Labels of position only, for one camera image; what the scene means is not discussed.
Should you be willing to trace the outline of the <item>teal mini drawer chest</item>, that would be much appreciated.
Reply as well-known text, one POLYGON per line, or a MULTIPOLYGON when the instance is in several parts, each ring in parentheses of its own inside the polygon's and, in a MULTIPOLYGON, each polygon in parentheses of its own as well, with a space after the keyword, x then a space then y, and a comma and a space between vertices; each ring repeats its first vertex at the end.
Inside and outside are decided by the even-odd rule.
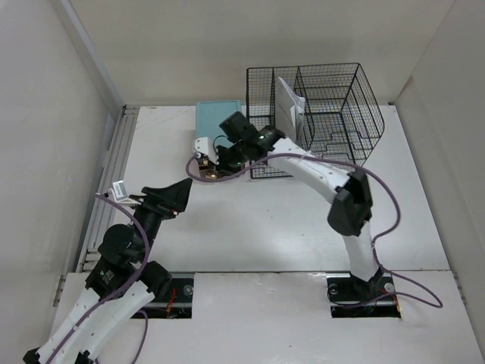
MULTIPOLYGON (((213 140, 214 147, 231 147, 233 143, 227 139, 225 132, 220 128, 220 124, 236 111, 241 111, 239 100, 224 100, 212 102, 198 102, 196 104, 196 131, 195 139, 199 137, 209 137, 213 140)), ((209 180, 217 180, 227 174, 216 171, 215 164, 208 159, 197 159, 200 177, 209 180)))

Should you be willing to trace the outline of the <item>white spiral notebook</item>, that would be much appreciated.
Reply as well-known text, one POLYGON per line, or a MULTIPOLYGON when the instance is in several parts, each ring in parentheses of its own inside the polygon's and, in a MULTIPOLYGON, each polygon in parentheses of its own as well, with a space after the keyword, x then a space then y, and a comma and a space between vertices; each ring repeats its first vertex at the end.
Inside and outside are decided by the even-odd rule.
POLYGON ((275 80, 275 127, 301 146, 303 121, 305 120, 304 97, 296 95, 285 80, 275 80))

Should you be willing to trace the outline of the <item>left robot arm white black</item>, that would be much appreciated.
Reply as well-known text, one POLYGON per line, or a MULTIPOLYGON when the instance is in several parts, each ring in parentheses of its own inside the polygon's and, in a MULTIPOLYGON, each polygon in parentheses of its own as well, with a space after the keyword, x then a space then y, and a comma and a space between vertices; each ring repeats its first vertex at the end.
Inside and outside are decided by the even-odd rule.
POLYGON ((109 192, 96 195, 130 221, 106 230, 98 248, 100 258, 72 310, 41 347, 24 354, 25 363, 96 363, 124 323, 146 304, 169 294, 171 273, 149 255, 162 222, 186 210, 191 188, 192 179, 185 178, 127 195, 118 181, 109 192))

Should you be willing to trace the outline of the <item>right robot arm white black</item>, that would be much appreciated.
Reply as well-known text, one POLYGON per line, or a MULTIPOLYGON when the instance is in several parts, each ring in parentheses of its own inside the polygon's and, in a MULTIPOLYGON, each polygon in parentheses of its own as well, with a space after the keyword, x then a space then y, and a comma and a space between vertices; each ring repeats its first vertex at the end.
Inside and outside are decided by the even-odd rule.
POLYGON ((262 161, 292 175, 326 199, 330 204, 327 223, 346 245, 352 292, 361 300, 373 298, 383 272, 371 245, 373 200, 367 175, 313 161, 312 154, 298 147, 282 131, 271 125, 257 130, 239 111, 222 121, 220 129, 233 144, 217 148, 221 168, 235 171, 248 161, 262 161))

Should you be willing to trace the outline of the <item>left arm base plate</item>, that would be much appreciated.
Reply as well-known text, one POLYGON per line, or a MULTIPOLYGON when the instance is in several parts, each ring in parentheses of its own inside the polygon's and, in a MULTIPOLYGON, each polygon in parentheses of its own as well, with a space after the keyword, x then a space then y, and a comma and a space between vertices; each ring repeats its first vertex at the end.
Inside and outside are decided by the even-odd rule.
POLYGON ((142 307, 149 319, 190 319, 194 295, 194 275, 178 274, 169 291, 142 307))

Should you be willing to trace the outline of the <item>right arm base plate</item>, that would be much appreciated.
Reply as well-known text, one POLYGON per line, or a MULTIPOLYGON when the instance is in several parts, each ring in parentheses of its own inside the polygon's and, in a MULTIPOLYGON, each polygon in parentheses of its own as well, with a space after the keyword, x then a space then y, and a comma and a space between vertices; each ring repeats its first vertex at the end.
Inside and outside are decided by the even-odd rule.
POLYGON ((327 276, 327 298, 333 319, 400 319, 399 302, 395 295, 393 279, 384 275, 375 287, 359 287, 348 274, 327 276))

